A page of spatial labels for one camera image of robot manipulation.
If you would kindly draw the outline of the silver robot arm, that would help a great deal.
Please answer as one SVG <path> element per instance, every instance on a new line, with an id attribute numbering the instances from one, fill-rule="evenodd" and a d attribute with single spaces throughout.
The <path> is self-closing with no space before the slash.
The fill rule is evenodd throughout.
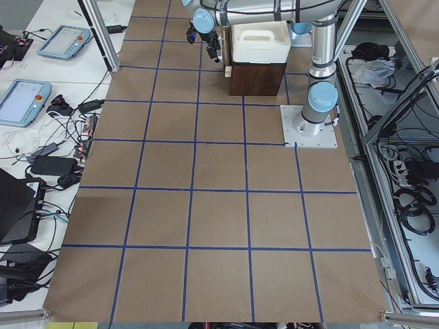
<path id="1" fill-rule="evenodd" d="M 338 91 L 335 87 L 336 23 L 340 1 L 183 1 L 191 28 L 208 42 L 215 28 L 292 21 L 312 24 L 312 58 L 309 66 L 307 102 L 293 119 L 294 129 L 306 137 L 319 135 Z"/>

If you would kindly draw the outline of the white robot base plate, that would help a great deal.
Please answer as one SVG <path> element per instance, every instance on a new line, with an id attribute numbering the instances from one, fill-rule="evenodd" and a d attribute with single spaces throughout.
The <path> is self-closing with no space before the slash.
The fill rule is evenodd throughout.
<path id="1" fill-rule="evenodd" d="M 322 123 L 302 117 L 302 105 L 280 105 L 284 145 L 290 148 L 336 149 L 337 139 L 331 115 Z"/>

